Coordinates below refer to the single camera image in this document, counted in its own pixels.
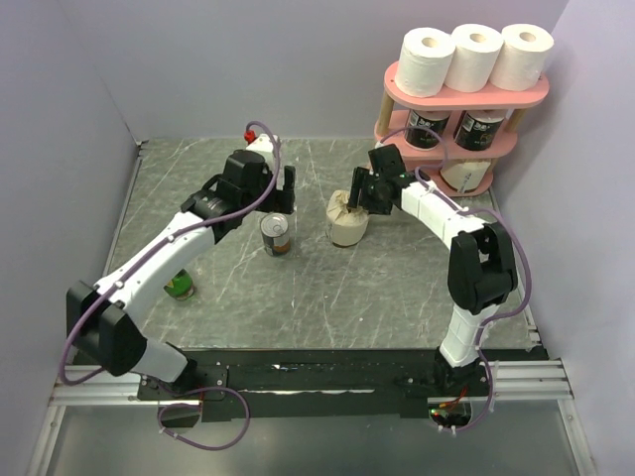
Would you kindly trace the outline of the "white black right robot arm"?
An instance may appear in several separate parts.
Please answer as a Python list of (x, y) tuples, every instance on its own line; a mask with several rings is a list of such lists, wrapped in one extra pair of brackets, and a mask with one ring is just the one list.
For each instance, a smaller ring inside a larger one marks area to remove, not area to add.
[(453, 308), (440, 346), (445, 363), (434, 371), (434, 383), (441, 393), (455, 395), (468, 383), (465, 366), (478, 358), (484, 322), (517, 288), (511, 235), (499, 220), (487, 222), (459, 206), (427, 175), (407, 171), (396, 146), (376, 147), (368, 156), (370, 166), (353, 172), (348, 205), (377, 215), (398, 208), (449, 250), (447, 289)]

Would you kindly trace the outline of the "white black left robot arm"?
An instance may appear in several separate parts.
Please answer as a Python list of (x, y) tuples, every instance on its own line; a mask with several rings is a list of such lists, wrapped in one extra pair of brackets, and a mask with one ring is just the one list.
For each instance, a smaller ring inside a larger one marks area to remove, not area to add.
[(93, 359), (114, 377), (137, 373), (161, 381), (173, 398), (199, 382), (197, 365), (180, 348), (142, 334), (143, 317), (164, 286), (198, 255), (217, 245), (253, 210), (290, 214), (295, 170), (248, 147), (234, 151), (222, 173), (191, 194), (169, 224), (131, 260), (96, 284), (77, 282), (66, 293), (64, 347)]

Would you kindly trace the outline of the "black paper roll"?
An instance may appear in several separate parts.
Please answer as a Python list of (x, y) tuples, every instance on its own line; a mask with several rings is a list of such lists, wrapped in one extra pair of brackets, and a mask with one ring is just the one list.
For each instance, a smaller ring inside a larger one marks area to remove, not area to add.
[(445, 130), (450, 117), (449, 111), (425, 111), (410, 109), (405, 131), (406, 142), (417, 149), (433, 149)]
[(506, 114), (501, 109), (464, 110), (453, 133), (454, 142), (468, 151), (488, 149)]

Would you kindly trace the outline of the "white paper towel roll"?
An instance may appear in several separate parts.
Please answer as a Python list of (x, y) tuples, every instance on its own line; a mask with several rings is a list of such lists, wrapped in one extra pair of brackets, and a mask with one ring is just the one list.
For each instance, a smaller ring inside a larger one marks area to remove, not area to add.
[(463, 24), (457, 26), (450, 36), (455, 50), (444, 85), (463, 93), (481, 90), (502, 49), (502, 35), (485, 25)]
[(489, 76), (495, 87), (524, 91), (534, 87), (554, 47), (551, 34), (532, 24), (513, 24), (501, 31), (503, 46)]
[(435, 28), (416, 28), (405, 34), (395, 83), (413, 97), (431, 97), (442, 89), (455, 51), (451, 36)]

